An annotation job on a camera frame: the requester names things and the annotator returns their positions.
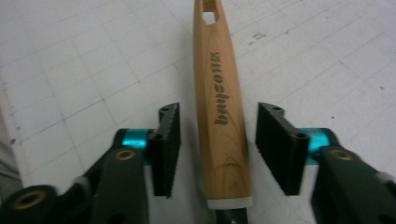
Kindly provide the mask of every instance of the brass screw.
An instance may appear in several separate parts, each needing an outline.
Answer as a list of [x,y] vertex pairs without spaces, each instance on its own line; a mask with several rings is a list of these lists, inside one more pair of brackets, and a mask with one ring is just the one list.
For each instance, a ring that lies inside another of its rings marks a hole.
[[131,151],[131,150],[119,151],[116,154],[116,159],[119,160],[119,161],[127,161],[127,160],[133,158],[135,154],[136,153],[134,151]]
[[47,192],[43,190],[35,190],[22,195],[13,204],[15,210],[23,210],[33,207],[41,203],[47,197]]
[[352,155],[346,151],[343,151],[343,150],[336,149],[336,150],[332,150],[330,153],[332,153],[332,155],[334,157],[336,157],[340,160],[343,160],[343,161],[352,161],[353,160]]

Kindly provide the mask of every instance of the tool handle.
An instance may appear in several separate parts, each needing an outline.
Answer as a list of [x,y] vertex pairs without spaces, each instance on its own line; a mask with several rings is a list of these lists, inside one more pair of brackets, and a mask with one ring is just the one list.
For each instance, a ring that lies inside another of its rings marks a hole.
[[[206,24],[204,12],[216,21]],[[194,76],[209,208],[252,204],[248,144],[233,46],[220,0],[196,0]]]

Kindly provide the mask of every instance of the white cutting mat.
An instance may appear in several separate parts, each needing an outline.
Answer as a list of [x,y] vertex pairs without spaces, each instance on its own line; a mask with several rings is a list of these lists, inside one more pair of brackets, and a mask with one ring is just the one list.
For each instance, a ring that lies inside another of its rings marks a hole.
[[[253,144],[257,102],[296,127],[328,127],[396,175],[396,1],[224,0],[254,181],[251,223],[314,223],[286,198]],[[192,0],[0,0],[0,103],[25,186],[64,192],[119,128],[155,128],[181,103],[174,197],[151,223],[214,223],[205,209],[192,83]],[[148,180],[148,194],[151,195]]]

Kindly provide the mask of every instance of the black plastic bracket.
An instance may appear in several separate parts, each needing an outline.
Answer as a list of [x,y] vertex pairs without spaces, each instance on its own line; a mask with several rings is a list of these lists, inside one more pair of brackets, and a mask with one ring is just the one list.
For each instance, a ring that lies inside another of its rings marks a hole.
[[256,145],[286,195],[298,195],[309,136],[294,128],[276,105],[259,103]]
[[170,197],[181,144],[179,104],[162,107],[159,117],[159,128],[148,135],[148,157],[154,195]]

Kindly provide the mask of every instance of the teal metal part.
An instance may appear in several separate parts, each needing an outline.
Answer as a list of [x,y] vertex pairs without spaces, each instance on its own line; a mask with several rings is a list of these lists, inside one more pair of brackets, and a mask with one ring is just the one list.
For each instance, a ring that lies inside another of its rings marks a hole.
[[122,145],[126,147],[133,147],[143,151],[145,156],[145,164],[149,164],[147,157],[149,129],[128,129],[122,139]]
[[303,133],[306,133],[310,137],[308,145],[308,157],[306,164],[317,165],[318,162],[314,160],[313,155],[320,151],[321,147],[330,145],[330,140],[327,134],[320,128],[304,128],[300,129]]

